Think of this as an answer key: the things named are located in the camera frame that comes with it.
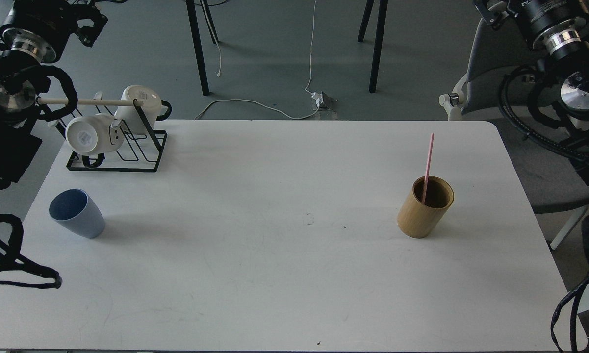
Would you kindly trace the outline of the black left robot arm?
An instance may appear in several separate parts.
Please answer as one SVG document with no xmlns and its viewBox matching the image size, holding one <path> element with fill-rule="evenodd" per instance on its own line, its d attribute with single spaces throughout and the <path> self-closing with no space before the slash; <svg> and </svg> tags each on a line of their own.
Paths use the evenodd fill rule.
<svg viewBox="0 0 589 353">
<path fill-rule="evenodd" d="M 92 47 L 108 18 L 94 0 L 15 0 L 0 27 L 0 190 L 18 183 L 41 139 L 78 105 L 73 81 L 56 67 L 72 34 Z"/>
</svg>

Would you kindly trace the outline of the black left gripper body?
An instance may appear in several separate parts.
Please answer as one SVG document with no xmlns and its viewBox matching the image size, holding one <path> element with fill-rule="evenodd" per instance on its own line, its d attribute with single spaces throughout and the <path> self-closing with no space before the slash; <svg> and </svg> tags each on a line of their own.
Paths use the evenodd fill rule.
<svg viewBox="0 0 589 353">
<path fill-rule="evenodd" d="M 15 0 L 0 27 L 0 37 L 9 44 L 18 36 L 37 38 L 45 50 L 41 62 L 56 63 L 85 14 L 82 6 L 65 0 Z"/>
</svg>

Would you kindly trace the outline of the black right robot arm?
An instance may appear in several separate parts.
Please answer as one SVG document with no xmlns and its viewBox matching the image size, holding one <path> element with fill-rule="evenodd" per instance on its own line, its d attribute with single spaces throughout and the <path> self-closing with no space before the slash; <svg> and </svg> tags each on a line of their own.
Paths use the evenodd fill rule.
<svg viewBox="0 0 589 353">
<path fill-rule="evenodd" d="M 492 10 L 487 0 L 476 0 L 474 6 L 487 26 L 498 30 L 512 19 L 530 50 L 547 52 L 536 65 L 520 65 L 504 76 L 497 89 L 498 109 L 523 141 L 567 159 L 571 174 L 589 188 L 589 129 L 577 129 L 573 123 L 589 121 L 589 42 L 580 35 L 589 25 L 585 2 L 506 0 L 502 11 Z M 525 99 L 530 116 L 547 128 L 564 129 L 567 138 L 548 138 L 512 109 L 510 85 L 528 75 L 535 78 Z"/>
</svg>

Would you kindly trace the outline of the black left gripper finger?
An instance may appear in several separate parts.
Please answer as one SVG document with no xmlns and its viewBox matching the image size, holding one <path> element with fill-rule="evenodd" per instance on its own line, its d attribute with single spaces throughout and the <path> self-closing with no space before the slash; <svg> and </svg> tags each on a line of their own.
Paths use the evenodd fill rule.
<svg viewBox="0 0 589 353">
<path fill-rule="evenodd" d="M 108 22 L 108 18 L 99 10 L 81 10 L 77 15 L 77 22 L 81 20 L 91 20 L 92 25 L 77 25 L 76 35 L 84 46 L 92 47 Z"/>
</svg>

